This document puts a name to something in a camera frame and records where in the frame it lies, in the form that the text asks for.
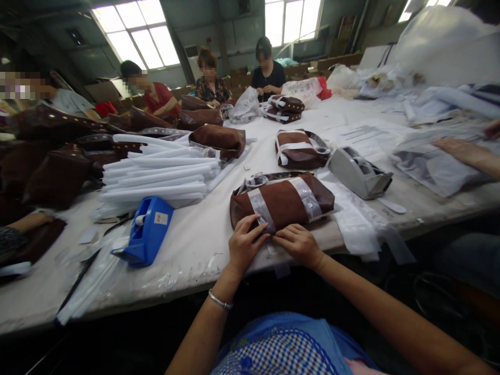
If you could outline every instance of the bracelet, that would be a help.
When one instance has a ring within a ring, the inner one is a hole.
[[[222,307],[224,310],[231,310],[233,308],[233,306],[234,306],[234,304],[233,305],[228,305],[227,303],[224,303],[221,300],[217,299],[217,297],[215,297],[212,294],[212,289],[210,289],[208,291],[208,295],[210,296],[210,298],[212,299],[212,301],[214,301],[217,305],[219,305],[220,307]]]

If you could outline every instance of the window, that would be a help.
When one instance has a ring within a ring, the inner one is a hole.
[[[92,10],[121,61],[141,69],[179,64],[159,0],[141,0]]]
[[[321,0],[266,0],[266,36],[273,46],[316,36]]]
[[[403,10],[403,14],[401,14],[401,17],[400,17],[400,19],[399,19],[398,22],[408,21],[410,19],[410,17],[411,17],[411,14],[414,11],[417,10],[417,8],[415,7],[415,5],[418,6],[418,3],[424,3],[424,1],[416,2],[414,4],[414,7],[412,7],[411,9],[408,9],[408,5],[410,5],[410,3],[412,3],[412,2],[415,2],[415,0],[408,0],[406,2],[405,9]],[[434,5],[448,6],[451,2],[452,2],[452,0],[427,0],[426,7],[428,7],[428,6],[434,6]]]

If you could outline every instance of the floral shirt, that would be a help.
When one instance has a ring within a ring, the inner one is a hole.
[[[219,103],[222,103],[228,100],[231,94],[221,78],[215,79],[214,93],[208,82],[205,81],[205,78],[201,77],[196,81],[196,96],[206,102],[211,102],[215,99]]]

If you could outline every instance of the dark hair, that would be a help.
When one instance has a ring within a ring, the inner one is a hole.
[[[210,48],[201,47],[196,63],[200,69],[203,69],[203,65],[206,65],[209,68],[217,68],[217,57],[215,57]]]
[[[139,65],[130,60],[125,60],[120,65],[121,77],[124,79],[129,79],[132,76],[138,76],[142,74],[142,69]]]
[[[268,59],[272,55],[272,45],[266,36],[261,36],[255,48],[255,58],[258,60],[260,55],[264,55],[264,59]]]

